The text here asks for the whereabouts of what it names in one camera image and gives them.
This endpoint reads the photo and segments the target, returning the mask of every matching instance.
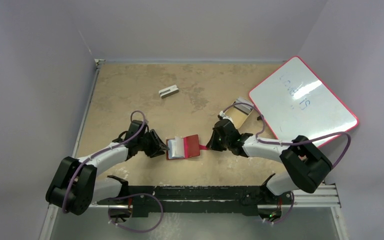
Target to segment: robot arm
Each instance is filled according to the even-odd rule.
[[[275,196],[297,189],[314,193],[333,168],[330,160],[312,143],[288,147],[281,145],[279,140],[259,139],[279,142],[279,145],[260,143],[251,133],[240,134],[234,124],[224,118],[214,125],[206,146],[215,151],[230,150],[246,158],[259,157],[283,163],[286,172],[271,175],[262,186]],[[306,140],[305,136],[298,136],[293,142]]]
[[[70,156],[64,158],[46,192],[46,201],[63,208],[64,198],[67,198],[65,210],[80,215],[92,202],[129,195],[127,181],[113,175],[101,181],[96,181],[96,177],[112,166],[129,160],[139,151],[144,151],[150,158],[165,154],[169,148],[153,129],[146,131],[148,129],[146,123],[141,128],[142,124],[143,122],[139,120],[131,122],[128,131],[125,132],[125,139],[138,134],[126,144],[120,145],[125,142],[122,133],[107,147],[89,156],[78,159]],[[81,165],[82,168],[69,189],[70,180]]]

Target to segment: table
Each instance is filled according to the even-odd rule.
[[[104,64],[98,75],[84,123],[77,157],[107,146],[128,129],[130,114],[141,110],[160,138],[198,134],[206,145],[217,114],[275,71],[279,64]],[[176,84],[179,93],[161,99],[158,91]],[[134,119],[141,119],[137,114]],[[256,133],[262,127],[253,112],[239,129]],[[260,135],[274,138],[269,129]],[[116,175],[130,185],[261,185],[281,163],[235,156],[230,151],[201,151],[190,159],[148,158],[139,152],[99,176]]]

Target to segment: red notebook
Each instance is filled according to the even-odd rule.
[[[168,145],[169,140],[170,139],[165,140],[165,144]],[[183,144],[184,144],[184,158],[176,158],[176,159],[188,159],[188,158],[197,157],[201,154],[200,150],[207,150],[207,147],[205,147],[204,145],[200,145],[200,139],[198,137],[198,134],[184,137]],[[169,151],[165,153],[165,158],[167,160],[174,160],[174,159],[169,159]]]

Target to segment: white wall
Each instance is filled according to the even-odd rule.
[[[327,0],[69,0],[97,59],[281,61]]]
[[[0,239],[37,239],[95,63],[62,0],[0,0]]]
[[[360,119],[330,175],[351,239],[384,239],[384,1],[329,0],[299,55]]]

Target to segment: whiteboard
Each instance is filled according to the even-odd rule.
[[[348,131],[358,118],[298,56],[249,92],[274,135],[284,141]],[[314,142],[322,146],[337,136]]]

